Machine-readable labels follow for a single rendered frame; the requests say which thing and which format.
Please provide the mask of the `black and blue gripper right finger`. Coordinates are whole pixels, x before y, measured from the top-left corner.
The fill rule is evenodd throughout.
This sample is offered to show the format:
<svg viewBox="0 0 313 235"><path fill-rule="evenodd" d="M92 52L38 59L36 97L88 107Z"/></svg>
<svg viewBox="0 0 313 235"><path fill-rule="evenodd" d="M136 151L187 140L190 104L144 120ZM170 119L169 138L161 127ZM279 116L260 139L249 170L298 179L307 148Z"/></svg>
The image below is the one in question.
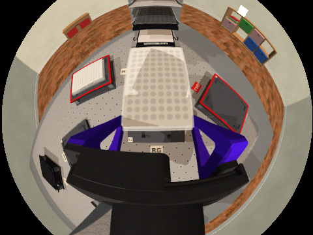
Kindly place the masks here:
<svg viewBox="0 0 313 235"><path fill-rule="evenodd" d="M215 148L211 156L203 143L199 130L205 133L215 143ZM248 145L245 136L215 125L195 115L192 137L196 152L199 179L208 178L218 165L237 160Z"/></svg>

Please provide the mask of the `black square nest plate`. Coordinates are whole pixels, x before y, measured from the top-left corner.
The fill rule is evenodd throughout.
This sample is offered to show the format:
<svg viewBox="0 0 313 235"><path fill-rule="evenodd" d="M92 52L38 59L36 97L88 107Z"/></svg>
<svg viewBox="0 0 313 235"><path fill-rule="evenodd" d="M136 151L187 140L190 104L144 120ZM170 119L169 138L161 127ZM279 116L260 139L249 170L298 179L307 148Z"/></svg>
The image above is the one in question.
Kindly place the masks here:
<svg viewBox="0 0 313 235"><path fill-rule="evenodd" d="M55 164L49 157L40 156L40 167L44 179L57 191L65 189L61 176L61 167ZM59 185L59 186L57 186Z"/></svg>

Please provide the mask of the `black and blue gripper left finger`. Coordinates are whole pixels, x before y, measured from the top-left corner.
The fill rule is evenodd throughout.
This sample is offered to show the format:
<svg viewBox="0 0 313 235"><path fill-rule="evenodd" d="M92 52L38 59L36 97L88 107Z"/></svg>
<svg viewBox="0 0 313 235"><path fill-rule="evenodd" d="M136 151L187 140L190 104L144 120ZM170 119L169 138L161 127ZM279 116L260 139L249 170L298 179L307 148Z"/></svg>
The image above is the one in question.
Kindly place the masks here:
<svg viewBox="0 0 313 235"><path fill-rule="evenodd" d="M120 151L123 139L121 115L103 124L97 125L71 136L68 143L82 145L83 147L100 149L100 143L116 130L113 141L108 150Z"/></svg>

